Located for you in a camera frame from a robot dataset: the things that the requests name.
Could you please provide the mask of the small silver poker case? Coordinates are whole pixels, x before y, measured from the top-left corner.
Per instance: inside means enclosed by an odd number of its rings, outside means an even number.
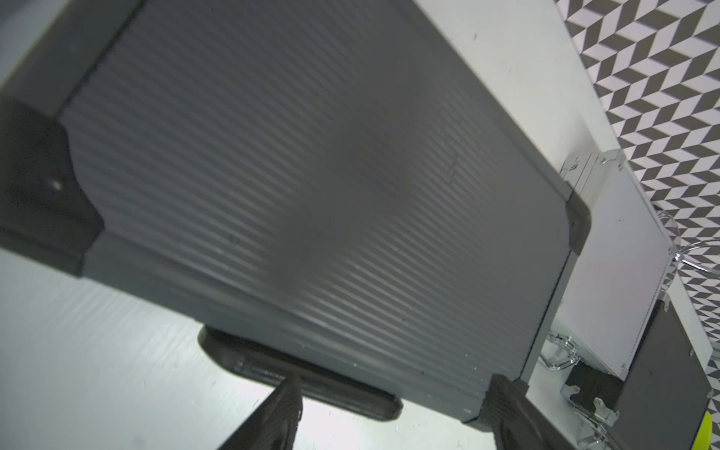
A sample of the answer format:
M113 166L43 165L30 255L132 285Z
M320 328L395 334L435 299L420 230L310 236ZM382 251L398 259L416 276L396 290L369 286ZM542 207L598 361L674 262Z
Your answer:
M576 152L561 176L590 209L592 229L539 360L550 371L583 361L624 380L675 247L622 151Z

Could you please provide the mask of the large black poker case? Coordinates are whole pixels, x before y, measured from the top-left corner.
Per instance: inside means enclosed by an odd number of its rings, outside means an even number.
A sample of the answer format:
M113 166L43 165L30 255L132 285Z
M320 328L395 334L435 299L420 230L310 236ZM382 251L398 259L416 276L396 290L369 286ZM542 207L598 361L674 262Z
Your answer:
M230 372L480 431L590 212L413 1L72 1L1 84L1 243Z

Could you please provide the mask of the black carbon poker case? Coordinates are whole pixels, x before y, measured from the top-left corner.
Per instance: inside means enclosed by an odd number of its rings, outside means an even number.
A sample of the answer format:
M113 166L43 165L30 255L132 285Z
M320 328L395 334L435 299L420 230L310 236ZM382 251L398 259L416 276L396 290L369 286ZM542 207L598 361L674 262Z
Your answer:
M624 380L579 362L561 393L586 428L579 449L689 450L713 390L675 308L659 301Z

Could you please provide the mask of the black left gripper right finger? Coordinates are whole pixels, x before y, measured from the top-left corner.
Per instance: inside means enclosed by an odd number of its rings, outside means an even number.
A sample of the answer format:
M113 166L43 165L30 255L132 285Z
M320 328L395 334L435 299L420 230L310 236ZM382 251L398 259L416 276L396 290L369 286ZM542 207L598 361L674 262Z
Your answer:
M502 374L490 378L483 421L491 427L497 449L574 449L521 389Z

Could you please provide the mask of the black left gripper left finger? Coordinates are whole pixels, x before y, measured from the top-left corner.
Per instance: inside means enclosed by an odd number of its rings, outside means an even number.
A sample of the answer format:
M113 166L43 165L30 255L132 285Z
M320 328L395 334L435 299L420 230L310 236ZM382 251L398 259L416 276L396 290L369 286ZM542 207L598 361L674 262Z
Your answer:
M286 378L219 450L292 450L303 414L300 380Z

